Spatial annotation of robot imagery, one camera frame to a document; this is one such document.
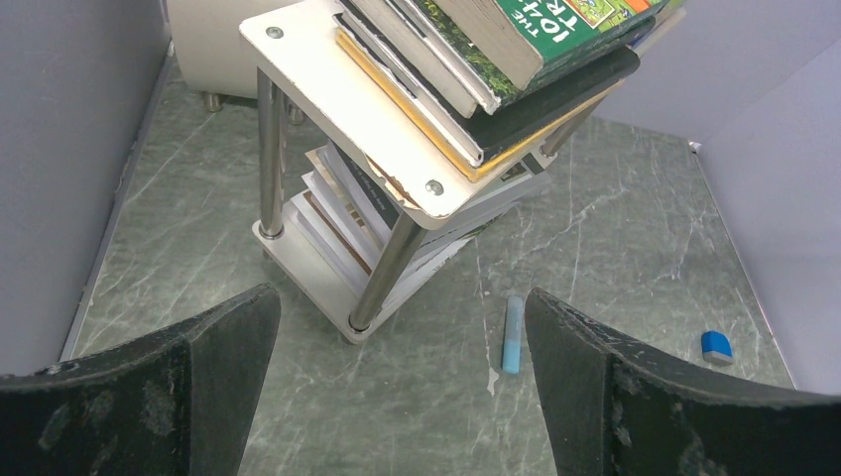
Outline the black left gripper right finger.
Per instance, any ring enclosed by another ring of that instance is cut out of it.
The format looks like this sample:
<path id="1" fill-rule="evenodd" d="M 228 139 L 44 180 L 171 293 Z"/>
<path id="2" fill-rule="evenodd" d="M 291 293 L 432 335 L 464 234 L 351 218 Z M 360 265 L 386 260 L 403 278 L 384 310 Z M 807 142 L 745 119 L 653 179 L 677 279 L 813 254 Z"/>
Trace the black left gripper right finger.
<path id="1" fill-rule="evenodd" d="M 702 368 L 543 289 L 525 329 L 560 475 L 836 475 L 840 400 Z"/>

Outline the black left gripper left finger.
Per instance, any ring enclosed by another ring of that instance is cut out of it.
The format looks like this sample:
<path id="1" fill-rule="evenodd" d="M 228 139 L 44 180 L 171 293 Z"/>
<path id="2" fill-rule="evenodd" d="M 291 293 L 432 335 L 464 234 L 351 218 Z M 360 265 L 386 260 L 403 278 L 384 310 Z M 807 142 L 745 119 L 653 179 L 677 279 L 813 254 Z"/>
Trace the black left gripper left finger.
<path id="1" fill-rule="evenodd" d="M 5 475 L 234 475 L 281 320 L 261 284 L 104 351 L 1 380 Z"/>

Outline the black Moon and Sixpence book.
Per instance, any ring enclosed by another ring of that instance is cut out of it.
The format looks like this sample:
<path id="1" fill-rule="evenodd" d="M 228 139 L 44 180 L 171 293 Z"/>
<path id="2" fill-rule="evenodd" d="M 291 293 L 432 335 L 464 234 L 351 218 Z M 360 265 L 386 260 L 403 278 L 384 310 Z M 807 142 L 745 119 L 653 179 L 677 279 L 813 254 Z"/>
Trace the black Moon and Sixpence book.
<path id="1" fill-rule="evenodd" d="M 336 42 L 469 175 L 632 74 L 659 1 L 344 1 Z"/>

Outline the green 104-storey treehouse book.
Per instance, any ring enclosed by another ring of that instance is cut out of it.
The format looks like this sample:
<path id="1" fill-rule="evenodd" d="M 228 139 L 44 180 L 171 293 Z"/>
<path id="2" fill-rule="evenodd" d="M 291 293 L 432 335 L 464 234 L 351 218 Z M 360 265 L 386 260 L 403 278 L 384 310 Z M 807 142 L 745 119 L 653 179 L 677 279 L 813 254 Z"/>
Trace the green 104-storey treehouse book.
<path id="1" fill-rule="evenodd" d="M 665 1 L 438 1 L 436 6 L 518 89 L 629 43 Z"/>

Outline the white magazine with photo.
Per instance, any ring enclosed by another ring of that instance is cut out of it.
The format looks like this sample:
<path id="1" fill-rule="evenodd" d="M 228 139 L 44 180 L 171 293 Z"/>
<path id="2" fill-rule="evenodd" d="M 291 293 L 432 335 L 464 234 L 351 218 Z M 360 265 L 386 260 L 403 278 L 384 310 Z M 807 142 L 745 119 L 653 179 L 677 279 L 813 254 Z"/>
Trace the white magazine with photo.
<path id="1" fill-rule="evenodd" d="M 385 245 L 380 247 L 374 243 L 373 235 L 362 222 L 360 214 L 354 209 L 349 198 L 339 190 L 338 185 L 333 179 L 326 175 L 325 169 L 316 169 L 309 172 L 302 176 L 302 180 L 306 185 L 306 191 L 303 193 L 303 197 L 307 203 L 314 211 L 321 214 L 321 217 L 326 220 L 328 225 L 333 226 L 340 233 L 341 238 L 351 246 L 359 257 L 359 262 L 363 268 L 367 271 L 372 270 Z M 420 259 L 431 253 L 435 253 L 438 249 L 449 245 L 451 242 L 476 232 L 485 226 L 486 223 L 494 221 L 497 217 L 511 209 L 516 203 L 524 199 L 527 198 L 523 198 L 507 206 L 503 213 L 491 219 L 484 219 L 479 224 L 469 227 L 466 231 L 456 231 L 431 243 L 424 244 L 423 241 L 426 234 L 421 242 L 420 249 L 415 254 L 415 258 Z"/>

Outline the grey laptop box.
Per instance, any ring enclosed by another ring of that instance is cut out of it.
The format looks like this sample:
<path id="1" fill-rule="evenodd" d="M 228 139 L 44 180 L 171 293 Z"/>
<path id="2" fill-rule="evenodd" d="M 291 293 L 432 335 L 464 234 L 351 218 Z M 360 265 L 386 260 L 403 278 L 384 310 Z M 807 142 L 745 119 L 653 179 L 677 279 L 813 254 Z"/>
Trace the grey laptop box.
<path id="1" fill-rule="evenodd" d="M 314 153 L 315 164 L 321 165 L 349 198 L 373 235 L 374 243 L 384 246 L 402 213 L 401 207 L 334 143 L 329 142 Z M 466 231 L 484 219 L 503 213 L 507 206 L 523 198 L 543 194 L 550 184 L 549 173 L 528 154 L 465 203 L 443 227 L 429 231 L 423 243 L 431 243 L 456 231 Z"/>

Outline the yellow Little Prince book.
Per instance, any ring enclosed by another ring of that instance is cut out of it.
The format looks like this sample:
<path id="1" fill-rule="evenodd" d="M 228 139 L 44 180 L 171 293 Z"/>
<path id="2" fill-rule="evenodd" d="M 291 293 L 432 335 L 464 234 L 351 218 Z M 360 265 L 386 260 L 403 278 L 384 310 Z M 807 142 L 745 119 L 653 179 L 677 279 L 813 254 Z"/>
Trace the yellow Little Prince book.
<path id="1" fill-rule="evenodd" d="M 375 40 L 371 49 L 349 28 L 339 26 L 335 42 L 472 182 L 546 139 L 640 65 L 634 52 L 620 48 L 494 115 L 476 112 L 464 118 L 408 71 L 382 41 Z"/>

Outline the dark green garden book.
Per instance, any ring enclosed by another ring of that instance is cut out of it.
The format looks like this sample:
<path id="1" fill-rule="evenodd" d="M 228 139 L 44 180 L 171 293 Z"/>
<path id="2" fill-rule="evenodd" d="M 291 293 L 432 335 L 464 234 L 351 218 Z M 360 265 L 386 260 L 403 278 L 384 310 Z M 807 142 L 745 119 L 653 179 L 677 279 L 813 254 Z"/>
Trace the dark green garden book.
<path id="1" fill-rule="evenodd" d="M 612 51 L 644 36 L 656 23 L 632 40 L 587 63 L 558 68 L 555 75 L 518 89 L 475 47 L 436 6 L 438 1 L 354 1 L 361 16 L 424 75 L 464 117 L 482 108 L 494 114 Z"/>

